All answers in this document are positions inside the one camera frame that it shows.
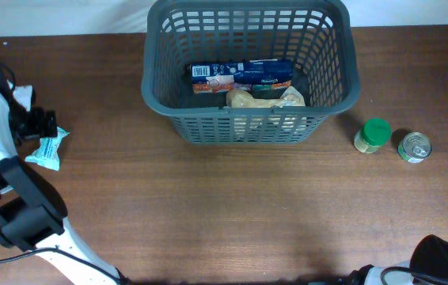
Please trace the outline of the green lid jar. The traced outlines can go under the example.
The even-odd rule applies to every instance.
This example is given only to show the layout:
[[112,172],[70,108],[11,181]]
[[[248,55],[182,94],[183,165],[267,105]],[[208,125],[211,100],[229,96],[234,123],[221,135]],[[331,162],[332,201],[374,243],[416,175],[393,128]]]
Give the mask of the green lid jar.
[[356,133],[354,146],[361,153],[372,154],[389,141],[391,134],[391,127],[386,120],[372,118]]

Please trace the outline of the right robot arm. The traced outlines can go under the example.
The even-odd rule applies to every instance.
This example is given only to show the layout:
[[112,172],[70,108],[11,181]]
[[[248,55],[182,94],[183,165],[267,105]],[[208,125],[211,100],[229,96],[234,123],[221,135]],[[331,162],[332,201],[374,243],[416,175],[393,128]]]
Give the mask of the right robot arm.
[[367,265],[337,281],[343,285],[448,285],[448,241],[431,234],[407,261],[389,267]]

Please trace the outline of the teal snack packet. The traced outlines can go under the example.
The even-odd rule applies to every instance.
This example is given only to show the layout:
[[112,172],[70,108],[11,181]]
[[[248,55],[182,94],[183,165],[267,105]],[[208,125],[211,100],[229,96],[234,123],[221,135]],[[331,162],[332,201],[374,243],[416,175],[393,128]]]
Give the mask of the teal snack packet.
[[57,127],[57,135],[54,138],[41,138],[40,147],[25,158],[26,162],[35,163],[46,169],[59,171],[60,159],[58,149],[62,140],[69,135],[68,131]]

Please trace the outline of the grey plastic basket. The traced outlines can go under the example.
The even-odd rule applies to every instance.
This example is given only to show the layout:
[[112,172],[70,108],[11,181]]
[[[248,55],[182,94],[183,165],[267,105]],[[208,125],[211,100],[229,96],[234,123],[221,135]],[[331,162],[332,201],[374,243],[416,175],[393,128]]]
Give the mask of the grey plastic basket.
[[[287,59],[302,107],[231,108],[194,93],[192,64]],[[360,84],[341,1],[158,1],[148,13],[142,96],[196,144],[299,143],[351,108]]]

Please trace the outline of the silver tin can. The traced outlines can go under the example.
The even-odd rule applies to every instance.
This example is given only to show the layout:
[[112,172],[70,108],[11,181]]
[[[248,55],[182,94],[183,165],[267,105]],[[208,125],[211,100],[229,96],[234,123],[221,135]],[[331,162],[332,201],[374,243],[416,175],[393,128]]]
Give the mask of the silver tin can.
[[397,151],[409,163],[420,163],[428,158],[433,150],[431,140],[423,133],[410,132],[399,143]]

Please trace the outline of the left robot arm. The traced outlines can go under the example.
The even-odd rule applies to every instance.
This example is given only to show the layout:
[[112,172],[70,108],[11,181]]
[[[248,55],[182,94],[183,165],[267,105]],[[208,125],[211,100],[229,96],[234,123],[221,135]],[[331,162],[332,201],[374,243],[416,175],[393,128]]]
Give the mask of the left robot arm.
[[2,262],[40,257],[74,284],[128,284],[78,236],[55,187],[18,156],[25,140],[60,135],[55,113],[34,106],[33,92],[22,103],[20,91],[0,62],[0,245],[21,251]]

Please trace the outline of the tan food pouch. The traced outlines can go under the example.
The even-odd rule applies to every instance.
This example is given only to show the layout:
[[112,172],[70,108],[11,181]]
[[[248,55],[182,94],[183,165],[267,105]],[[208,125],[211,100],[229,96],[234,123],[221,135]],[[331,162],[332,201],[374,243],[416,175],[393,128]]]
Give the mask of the tan food pouch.
[[[278,99],[256,99],[251,93],[233,89],[226,95],[226,103],[231,108],[283,108],[283,107],[305,107],[304,97],[293,87],[288,87]],[[239,135],[245,133],[246,124],[250,129],[256,129],[262,125],[264,120],[254,117],[249,122],[245,117],[238,117],[235,120],[235,131]]]

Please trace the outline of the blue carton box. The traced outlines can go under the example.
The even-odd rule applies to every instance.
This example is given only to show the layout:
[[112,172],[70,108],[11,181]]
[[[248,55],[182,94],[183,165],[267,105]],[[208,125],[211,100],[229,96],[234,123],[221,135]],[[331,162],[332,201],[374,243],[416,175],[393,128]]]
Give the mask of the blue carton box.
[[192,64],[190,74],[194,93],[227,93],[287,89],[293,78],[288,59],[265,59],[229,63]]

